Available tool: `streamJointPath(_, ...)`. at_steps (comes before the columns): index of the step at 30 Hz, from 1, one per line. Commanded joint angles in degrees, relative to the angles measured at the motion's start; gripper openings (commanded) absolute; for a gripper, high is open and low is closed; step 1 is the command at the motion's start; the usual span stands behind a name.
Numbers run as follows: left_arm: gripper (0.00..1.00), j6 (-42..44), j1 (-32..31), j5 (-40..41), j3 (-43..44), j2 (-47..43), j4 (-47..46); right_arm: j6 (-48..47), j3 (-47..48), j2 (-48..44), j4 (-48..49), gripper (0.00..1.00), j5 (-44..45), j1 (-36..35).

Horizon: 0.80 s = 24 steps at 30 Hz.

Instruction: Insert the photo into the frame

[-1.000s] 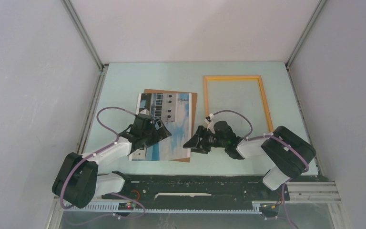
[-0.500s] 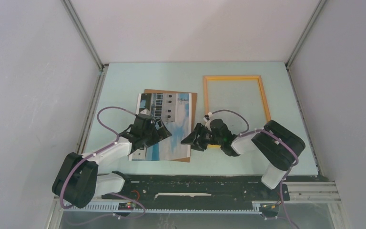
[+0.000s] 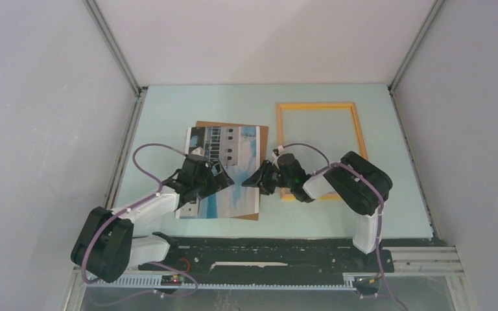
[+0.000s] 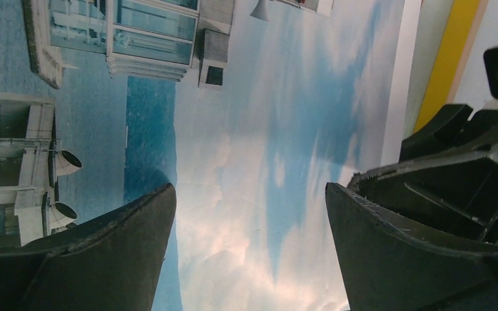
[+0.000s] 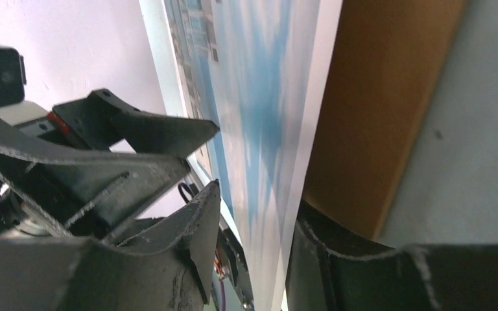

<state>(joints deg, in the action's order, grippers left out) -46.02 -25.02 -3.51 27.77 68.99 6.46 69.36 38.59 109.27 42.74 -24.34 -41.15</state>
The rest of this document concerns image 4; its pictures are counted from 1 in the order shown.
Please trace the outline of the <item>yellow wooden picture frame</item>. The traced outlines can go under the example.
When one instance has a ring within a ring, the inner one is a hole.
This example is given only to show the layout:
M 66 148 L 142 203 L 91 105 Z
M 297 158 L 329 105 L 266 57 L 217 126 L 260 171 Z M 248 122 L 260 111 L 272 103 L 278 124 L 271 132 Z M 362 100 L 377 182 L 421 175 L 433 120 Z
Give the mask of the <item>yellow wooden picture frame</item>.
M 487 6 L 487 0 L 421 1 L 404 137 L 454 101 Z

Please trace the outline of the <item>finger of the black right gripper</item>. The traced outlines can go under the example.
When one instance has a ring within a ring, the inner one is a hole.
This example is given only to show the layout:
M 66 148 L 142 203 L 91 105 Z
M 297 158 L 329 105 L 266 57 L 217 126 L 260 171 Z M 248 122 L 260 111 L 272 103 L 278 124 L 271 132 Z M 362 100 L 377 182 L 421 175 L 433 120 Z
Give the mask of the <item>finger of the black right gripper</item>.
M 402 141 L 399 162 L 441 152 L 454 144 L 473 108 L 446 104 L 420 130 Z
M 472 111 L 448 149 L 356 174 L 348 187 L 429 227 L 498 245 L 498 110 Z

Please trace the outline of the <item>building and sky photo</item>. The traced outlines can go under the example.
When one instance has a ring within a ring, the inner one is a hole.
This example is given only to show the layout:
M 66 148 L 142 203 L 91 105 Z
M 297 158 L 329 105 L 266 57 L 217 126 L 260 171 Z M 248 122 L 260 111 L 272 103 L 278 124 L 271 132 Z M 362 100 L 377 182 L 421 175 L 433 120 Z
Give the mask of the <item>building and sky photo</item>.
M 329 182 L 395 159 L 419 1 L 336 1 L 330 17 L 239 1 L 220 91 L 111 78 L 64 50 L 59 90 L 32 74 L 19 1 L 0 1 L 0 91 L 56 100 L 83 169 L 60 180 L 80 222 L 176 187 L 154 310 L 347 310 L 325 204 Z

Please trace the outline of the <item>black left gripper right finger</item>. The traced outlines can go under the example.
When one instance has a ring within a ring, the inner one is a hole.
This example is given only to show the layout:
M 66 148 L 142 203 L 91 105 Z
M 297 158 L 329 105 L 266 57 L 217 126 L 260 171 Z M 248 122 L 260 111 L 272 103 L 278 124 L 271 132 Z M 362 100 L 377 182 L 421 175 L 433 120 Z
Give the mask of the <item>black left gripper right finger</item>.
M 352 310 L 498 310 L 498 246 L 445 233 L 328 183 Z

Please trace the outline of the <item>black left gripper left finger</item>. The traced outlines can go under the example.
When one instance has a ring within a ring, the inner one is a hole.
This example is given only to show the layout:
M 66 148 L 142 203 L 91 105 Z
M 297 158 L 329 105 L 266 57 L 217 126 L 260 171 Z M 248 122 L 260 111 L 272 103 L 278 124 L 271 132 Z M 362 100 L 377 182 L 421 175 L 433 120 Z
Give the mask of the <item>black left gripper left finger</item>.
M 71 229 L 0 248 L 0 310 L 150 310 L 175 212 L 168 183 Z

